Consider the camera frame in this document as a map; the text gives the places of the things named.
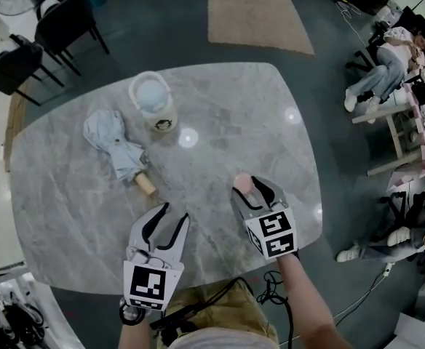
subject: black and white marker cube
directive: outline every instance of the black and white marker cube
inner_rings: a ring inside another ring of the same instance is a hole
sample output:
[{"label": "black and white marker cube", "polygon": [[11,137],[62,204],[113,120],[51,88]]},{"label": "black and white marker cube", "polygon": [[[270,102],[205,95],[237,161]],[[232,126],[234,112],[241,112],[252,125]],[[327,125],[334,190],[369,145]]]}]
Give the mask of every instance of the black and white marker cube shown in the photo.
[{"label": "black and white marker cube", "polygon": [[245,225],[251,242],[267,260],[298,249],[295,220],[290,208],[246,220]]},{"label": "black and white marker cube", "polygon": [[165,310],[182,270],[124,261],[124,297],[130,305]]}]

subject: wooden floor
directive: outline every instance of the wooden floor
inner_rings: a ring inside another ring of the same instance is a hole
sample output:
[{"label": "wooden floor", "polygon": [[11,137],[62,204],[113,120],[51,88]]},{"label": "wooden floor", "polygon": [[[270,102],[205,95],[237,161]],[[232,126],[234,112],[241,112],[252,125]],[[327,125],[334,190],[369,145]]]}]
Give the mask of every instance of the wooden floor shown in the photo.
[{"label": "wooden floor", "polygon": [[[27,93],[28,81],[23,83],[19,90]],[[10,172],[10,157],[12,155],[12,144],[14,137],[25,127],[25,109],[27,100],[17,93],[12,95],[7,118],[6,138],[4,141],[4,165],[6,172]]]}]

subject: gray marble tabletop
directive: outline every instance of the gray marble tabletop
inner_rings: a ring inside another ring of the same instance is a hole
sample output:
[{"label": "gray marble tabletop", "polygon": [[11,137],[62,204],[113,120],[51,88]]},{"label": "gray marble tabletop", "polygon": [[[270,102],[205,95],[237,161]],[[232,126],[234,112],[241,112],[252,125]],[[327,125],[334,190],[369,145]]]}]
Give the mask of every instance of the gray marble tabletop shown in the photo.
[{"label": "gray marble tabletop", "polygon": [[121,112],[129,141],[146,147],[148,176],[171,203],[173,232],[191,216],[178,287],[208,284],[266,264],[229,201],[240,172],[286,192],[298,246],[319,237],[316,164],[295,101],[267,63],[221,63],[160,71],[178,109],[176,129],[152,132],[128,96],[131,79],[96,89],[51,111],[14,140],[15,225],[37,281],[80,292],[122,294],[122,263],[134,221],[156,203],[135,183],[118,182],[110,158],[83,137],[98,108]]}]

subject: white desk leg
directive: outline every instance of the white desk leg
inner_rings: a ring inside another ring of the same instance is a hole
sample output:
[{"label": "white desk leg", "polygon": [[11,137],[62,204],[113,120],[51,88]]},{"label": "white desk leg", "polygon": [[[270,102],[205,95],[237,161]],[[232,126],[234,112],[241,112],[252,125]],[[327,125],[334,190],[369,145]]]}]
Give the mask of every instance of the white desk leg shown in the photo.
[{"label": "white desk leg", "polygon": [[367,172],[368,176],[374,176],[378,173],[382,173],[385,171],[388,171],[390,169],[395,169],[397,167],[402,166],[403,164],[411,163],[412,161],[415,161],[416,159],[421,158],[421,149],[418,149],[416,151],[413,151],[412,153],[409,153],[407,156],[397,159],[395,161],[391,161],[390,163],[384,164],[383,166],[377,167],[375,169],[371,169]]},{"label": "white desk leg", "polygon": [[386,116],[387,124],[389,125],[390,134],[394,141],[395,152],[397,153],[397,158],[403,158],[402,146],[400,145],[399,135],[397,134],[397,130],[395,129],[394,119],[392,115]]},{"label": "white desk leg", "polygon": [[410,109],[410,104],[404,103],[402,105],[394,106],[393,108],[388,108],[386,110],[380,110],[376,111],[375,113],[366,113],[365,115],[357,116],[356,118],[353,118],[351,122],[353,124],[358,124],[371,119],[383,118],[385,116],[393,115],[395,113],[401,113]]}]

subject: wooden umbrella handle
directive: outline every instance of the wooden umbrella handle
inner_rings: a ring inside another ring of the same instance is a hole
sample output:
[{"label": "wooden umbrella handle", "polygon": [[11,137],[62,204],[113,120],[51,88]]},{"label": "wooden umbrella handle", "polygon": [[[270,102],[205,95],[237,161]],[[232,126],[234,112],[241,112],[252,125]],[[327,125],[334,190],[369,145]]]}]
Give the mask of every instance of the wooden umbrella handle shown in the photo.
[{"label": "wooden umbrella handle", "polygon": [[138,173],[135,176],[135,182],[141,187],[141,189],[146,194],[148,194],[148,196],[156,192],[156,187],[151,183],[151,181],[147,178],[146,174],[144,173]]}]

